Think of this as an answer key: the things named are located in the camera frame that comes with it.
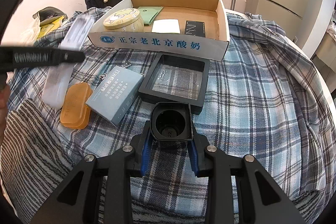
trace tin lid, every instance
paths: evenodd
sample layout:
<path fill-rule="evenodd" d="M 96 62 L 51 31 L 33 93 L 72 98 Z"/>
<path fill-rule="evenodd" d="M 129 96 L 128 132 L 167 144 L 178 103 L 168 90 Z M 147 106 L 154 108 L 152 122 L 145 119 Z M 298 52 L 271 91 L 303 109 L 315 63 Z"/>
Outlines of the tin lid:
<path fill-rule="evenodd" d="M 104 26 L 109 29 L 117 29 L 125 27 L 140 18 L 140 11 L 135 8 L 123 9 L 113 13 L 107 19 L 104 20 Z"/>
<path fill-rule="evenodd" d="M 87 126 L 90 108 L 85 102 L 92 94 L 88 83 L 79 83 L 71 86 L 64 99 L 60 121 L 65 127 L 83 129 Z"/>

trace round hole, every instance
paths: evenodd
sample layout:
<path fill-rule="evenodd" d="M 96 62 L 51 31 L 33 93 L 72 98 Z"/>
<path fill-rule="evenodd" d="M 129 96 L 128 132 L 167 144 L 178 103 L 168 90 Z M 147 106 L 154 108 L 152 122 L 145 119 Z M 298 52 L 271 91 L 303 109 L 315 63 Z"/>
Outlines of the round hole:
<path fill-rule="evenodd" d="M 158 132 L 166 138 L 180 135 L 185 127 L 185 120 L 176 110 L 165 110 L 160 113 L 155 122 Z"/>

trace human hand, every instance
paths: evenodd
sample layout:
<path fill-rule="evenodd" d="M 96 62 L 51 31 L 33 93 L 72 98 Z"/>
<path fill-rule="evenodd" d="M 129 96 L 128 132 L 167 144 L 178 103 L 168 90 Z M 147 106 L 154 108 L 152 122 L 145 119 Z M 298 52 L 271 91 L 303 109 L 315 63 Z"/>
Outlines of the human hand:
<path fill-rule="evenodd" d="M 9 88 L 9 85 L 6 85 L 3 90 L 0 90 L 0 146 L 2 145 L 5 136 L 6 117 L 8 113 L 7 101 L 10 93 L 11 90 Z"/>

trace cartoon character on tin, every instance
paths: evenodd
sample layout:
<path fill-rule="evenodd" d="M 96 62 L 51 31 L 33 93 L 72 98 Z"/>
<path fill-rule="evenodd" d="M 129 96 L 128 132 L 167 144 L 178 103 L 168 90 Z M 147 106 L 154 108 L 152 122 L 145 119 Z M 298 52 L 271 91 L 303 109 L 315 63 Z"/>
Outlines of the cartoon character on tin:
<path fill-rule="evenodd" d="M 113 15 L 111 15 L 104 22 L 106 22 L 108 24 L 112 24 L 114 21 L 116 21 L 120 18 L 123 18 L 126 15 L 131 15 L 131 14 L 134 14 L 134 13 L 135 13 L 135 10 L 133 8 L 120 10 L 120 11 L 114 13 Z"/>

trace white cardboard box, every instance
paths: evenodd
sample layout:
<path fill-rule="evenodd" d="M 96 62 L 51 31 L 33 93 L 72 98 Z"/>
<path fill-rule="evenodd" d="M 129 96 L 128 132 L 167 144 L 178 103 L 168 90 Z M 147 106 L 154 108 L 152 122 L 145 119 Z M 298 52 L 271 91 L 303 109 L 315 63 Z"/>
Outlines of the white cardboard box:
<path fill-rule="evenodd" d="M 181 34 L 152 33 L 153 23 L 145 25 L 144 32 L 105 29 L 103 21 L 109 15 L 140 6 L 163 6 L 155 20 L 178 19 Z M 184 34 L 186 20 L 204 22 L 206 37 Z M 88 36 L 96 47 L 164 51 L 216 61 L 222 61 L 230 40 L 222 0 L 123 0 L 93 25 Z"/>

